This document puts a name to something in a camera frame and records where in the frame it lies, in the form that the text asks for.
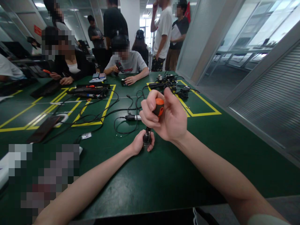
ceiling light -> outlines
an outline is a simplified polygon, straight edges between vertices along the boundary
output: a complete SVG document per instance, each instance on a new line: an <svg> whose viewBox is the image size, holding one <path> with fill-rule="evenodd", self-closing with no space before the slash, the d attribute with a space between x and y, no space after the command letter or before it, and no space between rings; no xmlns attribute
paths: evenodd
<svg viewBox="0 0 300 225"><path fill-rule="evenodd" d="M43 8L45 7L45 5L43 3L35 3L35 5L39 8Z"/></svg>

window blind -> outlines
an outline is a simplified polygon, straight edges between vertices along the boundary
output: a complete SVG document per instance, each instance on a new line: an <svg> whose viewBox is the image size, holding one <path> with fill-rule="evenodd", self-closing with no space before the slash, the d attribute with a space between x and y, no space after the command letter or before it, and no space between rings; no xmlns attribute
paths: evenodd
<svg viewBox="0 0 300 225"><path fill-rule="evenodd" d="M282 148L300 148L300 44L267 70L230 109Z"/></svg>

phone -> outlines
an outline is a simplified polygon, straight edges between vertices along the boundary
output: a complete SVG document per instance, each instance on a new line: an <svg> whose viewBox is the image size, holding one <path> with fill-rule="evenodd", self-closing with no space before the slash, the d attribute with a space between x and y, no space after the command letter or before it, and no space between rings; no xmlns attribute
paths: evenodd
<svg viewBox="0 0 300 225"><path fill-rule="evenodd" d="M27 143L39 143L45 136L50 132L50 130L57 124L61 116L51 116L48 117L40 127L28 138Z"/></svg>

person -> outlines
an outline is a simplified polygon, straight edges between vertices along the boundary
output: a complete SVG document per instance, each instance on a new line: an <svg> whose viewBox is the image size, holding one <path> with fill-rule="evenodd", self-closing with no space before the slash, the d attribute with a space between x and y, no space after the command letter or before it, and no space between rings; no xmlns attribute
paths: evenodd
<svg viewBox="0 0 300 225"><path fill-rule="evenodd" d="M153 113L156 98L164 100L164 112L160 118ZM289 225L237 168L211 151L187 130L186 112L169 88L164 90L164 95L152 90L141 105L142 122L153 128L162 139L176 146L195 165L225 197L240 224ZM131 145L79 177L39 214L35 224L68 224L89 205L113 174L130 157L140 152L144 134L145 131L141 131ZM148 152L154 147L153 132L151 137Z"/></svg>
<svg viewBox="0 0 300 225"><path fill-rule="evenodd" d="M155 23L157 7L162 8L160 18ZM166 60L172 30L172 6L170 0L156 0L153 4L151 32L156 32L153 46L153 60L151 71L158 72L163 70L163 62Z"/></svg>
<svg viewBox="0 0 300 225"><path fill-rule="evenodd" d="M106 49L111 47L111 40L119 34L128 36L127 22L118 9L118 0L106 0L108 9L103 16L104 36L106 39Z"/></svg>
<svg viewBox="0 0 300 225"><path fill-rule="evenodd" d="M46 27L42 32L42 38L49 49L55 49L54 69L50 76L54 80L60 80L61 85L70 85L73 81L85 76L91 76L96 72L95 66L90 64L82 51L77 51L68 41L64 31L56 27Z"/></svg>
<svg viewBox="0 0 300 225"><path fill-rule="evenodd" d="M88 36L90 40L94 44L94 48L105 48L104 45L104 36L100 29L96 27L95 19L92 15L89 15L87 17L88 22L90 23L90 26L87 30Z"/></svg>
<svg viewBox="0 0 300 225"><path fill-rule="evenodd" d="M170 40L170 47L167 54L166 66L165 66L166 71L176 70L178 57L189 27L188 19L184 16L187 7L188 7L187 0L180 0L179 3L177 4L176 17L178 18L178 20L176 20L173 23L172 28L176 25L181 33L181 37L175 40L172 39Z"/></svg>
<svg viewBox="0 0 300 225"><path fill-rule="evenodd" d="M143 60L148 65L149 48L148 45L145 43L145 36L143 30L137 31L135 41L131 49L140 53Z"/></svg>
<svg viewBox="0 0 300 225"><path fill-rule="evenodd" d="M75 35L72 34L71 30L65 24L63 19L63 11L60 9L56 0L44 0L44 5L52 17L53 26L57 27L59 30L67 31L69 40L71 40L75 50L81 51L79 48L80 43L76 40Z"/></svg>
<svg viewBox="0 0 300 225"><path fill-rule="evenodd" d="M0 82L26 79L23 72L5 56L0 54Z"/></svg>
<svg viewBox="0 0 300 225"><path fill-rule="evenodd" d="M118 35L112 39L112 48L117 54L114 54L104 70L105 74L111 74L112 72L120 73L116 62L120 62L124 73L139 73L135 76L125 78L125 83L133 85L138 80L149 75L149 68L144 62L140 53L129 50L129 39L126 35Z"/></svg>
<svg viewBox="0 0 300 225"><path fill-rule="evenodd" d="M32 52L31 54L33 56L35 55L41 55L42 54L42 46L40 43L38 43L33 37L27 37L27 42L29 42L32 45Z"/></svg>

red cloth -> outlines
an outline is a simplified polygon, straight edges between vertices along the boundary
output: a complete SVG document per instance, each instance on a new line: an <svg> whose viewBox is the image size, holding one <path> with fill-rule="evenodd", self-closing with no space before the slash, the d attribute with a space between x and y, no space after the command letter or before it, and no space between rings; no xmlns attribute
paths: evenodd
<svg viewBox="0 0 300 225"><path fill-rule="evenodd" d="M191 10L190 10L190 2L187 4L187 10L185 11L184 16L188 19L188 22L191 22Z"/></svg>

